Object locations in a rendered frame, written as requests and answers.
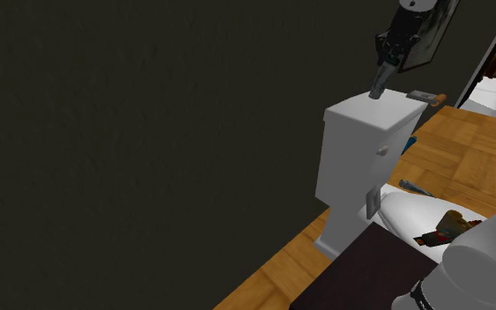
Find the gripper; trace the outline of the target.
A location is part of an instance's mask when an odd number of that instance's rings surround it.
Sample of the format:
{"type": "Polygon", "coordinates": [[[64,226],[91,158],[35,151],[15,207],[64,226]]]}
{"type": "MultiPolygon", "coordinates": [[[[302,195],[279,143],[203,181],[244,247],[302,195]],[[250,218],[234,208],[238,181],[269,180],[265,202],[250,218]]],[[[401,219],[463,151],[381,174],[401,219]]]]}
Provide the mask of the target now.
{"type": "Polygon", "coordinates": [[[397,70],[413,70],[429,64],[435,52],[418,49],[420,32],[435,11],[434,5],[399,5],[388,30],[374,36],[379,67],[368,97],[378,100],[397,70]]]}

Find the white toilet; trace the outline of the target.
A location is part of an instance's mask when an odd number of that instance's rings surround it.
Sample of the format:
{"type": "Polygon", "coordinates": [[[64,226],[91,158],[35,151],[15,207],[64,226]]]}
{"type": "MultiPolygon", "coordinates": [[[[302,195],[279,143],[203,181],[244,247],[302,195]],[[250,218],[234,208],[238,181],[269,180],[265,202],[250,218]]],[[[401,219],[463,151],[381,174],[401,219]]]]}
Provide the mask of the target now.
{"type": "Polygon", "coordinates": [[[372,223],[440,262],[444,246],[419,246],[414,237],[434,231],[448,210],[463,218],[482,215],[440,198],[412,194],[388,184],[427,104],[402,92],[385,91],[378,100],[364,92],[326,109],[315,196],[330,208],[314,245],[335,260],[372,223]],[[381,184],[381,207],[366,218],[366,193],[381,184]]]}

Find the door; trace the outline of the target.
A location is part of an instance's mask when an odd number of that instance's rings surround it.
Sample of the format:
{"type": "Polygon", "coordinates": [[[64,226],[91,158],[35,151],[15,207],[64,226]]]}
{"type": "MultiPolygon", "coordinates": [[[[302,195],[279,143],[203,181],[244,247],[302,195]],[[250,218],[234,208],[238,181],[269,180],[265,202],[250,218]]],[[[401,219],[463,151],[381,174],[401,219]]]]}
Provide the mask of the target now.
{"type": "Polygon", "coordinates": [[[458,98],[457,102],[454,104],[454,108],[461,107],[464,104],[464,102],[470,97],[470,94],[481,80],[481,77],[484,75],[486,69],[488,68],[495,54],[496,54],[496,34],[493,37],[484,55],[481,57],[481,60],[477,68],[472,73],[471,78],[469,79],[467,85],[464,87],[462,93],[460,94],[460,97],[458,98]]]}

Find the grey slim tool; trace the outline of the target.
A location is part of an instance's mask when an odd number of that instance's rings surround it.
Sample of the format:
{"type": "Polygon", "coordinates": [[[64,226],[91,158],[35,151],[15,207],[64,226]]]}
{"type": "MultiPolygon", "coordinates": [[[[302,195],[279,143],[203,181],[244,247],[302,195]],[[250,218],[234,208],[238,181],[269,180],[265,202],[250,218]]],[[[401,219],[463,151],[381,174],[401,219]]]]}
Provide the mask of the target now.
{"type": "Polygon", "coordinates": [[[413,183],[411,181],[400,180],[398,182],[398,185],[400,188],[406,189],[408,191],[415,192],[415,193],[418,193],[418,194],[421,194],[424,196],[433,197],[433,195],[430,192],[422,189],[420,186],[416,185],[415,183],[413,183]]]}

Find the grey flat square plate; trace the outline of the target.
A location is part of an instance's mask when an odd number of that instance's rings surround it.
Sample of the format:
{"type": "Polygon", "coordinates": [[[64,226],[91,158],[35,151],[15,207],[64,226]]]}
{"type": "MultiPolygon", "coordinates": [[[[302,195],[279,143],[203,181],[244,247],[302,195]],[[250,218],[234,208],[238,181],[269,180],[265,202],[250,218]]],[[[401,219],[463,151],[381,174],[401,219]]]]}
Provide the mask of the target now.
{"type": "Polygon", "coordinates": [[[366,218],[371,219],[381,207],[381,184],[376,184],[366,193],[366,218]]]}

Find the colourful toy figure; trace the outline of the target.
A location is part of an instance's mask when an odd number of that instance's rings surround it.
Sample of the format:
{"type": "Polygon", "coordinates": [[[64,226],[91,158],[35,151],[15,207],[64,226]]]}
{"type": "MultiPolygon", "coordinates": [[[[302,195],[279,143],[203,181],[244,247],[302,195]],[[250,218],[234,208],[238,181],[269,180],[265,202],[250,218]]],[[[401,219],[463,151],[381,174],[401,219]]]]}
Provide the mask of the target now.
{"type": "Polygon", "coordinates": [[[448,210],[436,225],[434,231],[424,233],[413,239],[419,246],[438,247],[451,243],[459,235],[480,223],[482,223],[482,220],[467,221],[459,211],[448,210]]]}

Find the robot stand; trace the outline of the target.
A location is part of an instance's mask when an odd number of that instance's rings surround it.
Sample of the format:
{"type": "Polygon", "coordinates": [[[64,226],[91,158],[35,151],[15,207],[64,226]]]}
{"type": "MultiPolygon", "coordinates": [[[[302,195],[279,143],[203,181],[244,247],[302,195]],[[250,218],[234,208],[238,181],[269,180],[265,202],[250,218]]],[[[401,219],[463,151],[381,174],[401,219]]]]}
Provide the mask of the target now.
{"type": "Polygon", "coordinates": [[[437,263],[372,223],[289,310],[391,310],[437,263]]]}

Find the dark framed wall picture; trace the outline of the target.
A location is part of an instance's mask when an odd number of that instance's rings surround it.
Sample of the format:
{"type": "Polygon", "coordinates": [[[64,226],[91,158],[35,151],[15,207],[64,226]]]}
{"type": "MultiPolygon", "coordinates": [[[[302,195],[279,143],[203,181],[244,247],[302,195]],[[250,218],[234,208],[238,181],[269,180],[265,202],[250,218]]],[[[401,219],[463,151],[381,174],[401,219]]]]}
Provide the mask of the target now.
{"type": "Polygon", "coordinates": [[[438,50],[460,0],[436,0],[418,30],[420,41],[415,44],[398,68],[399,73],[429,64],[438,50]]]}

